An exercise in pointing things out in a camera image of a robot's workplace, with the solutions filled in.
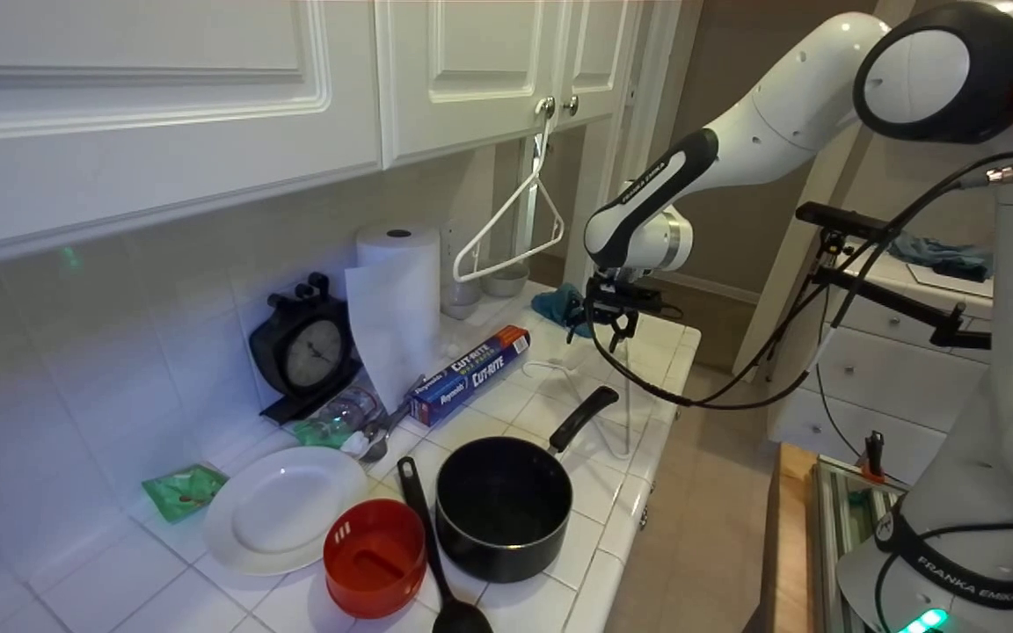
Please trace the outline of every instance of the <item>red cup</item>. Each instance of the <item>red cup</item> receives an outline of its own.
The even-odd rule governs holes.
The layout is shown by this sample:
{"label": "red cup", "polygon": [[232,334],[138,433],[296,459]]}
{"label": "red cup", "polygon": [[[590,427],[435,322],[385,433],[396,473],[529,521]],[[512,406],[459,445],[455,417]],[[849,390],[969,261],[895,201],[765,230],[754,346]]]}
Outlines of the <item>red cup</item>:
{"label": "red cup", "polygon": [[410,507],[371,499],[345,511],[324,542],[327,591],[355,618],[402,613],[425,577],[425,529]]}

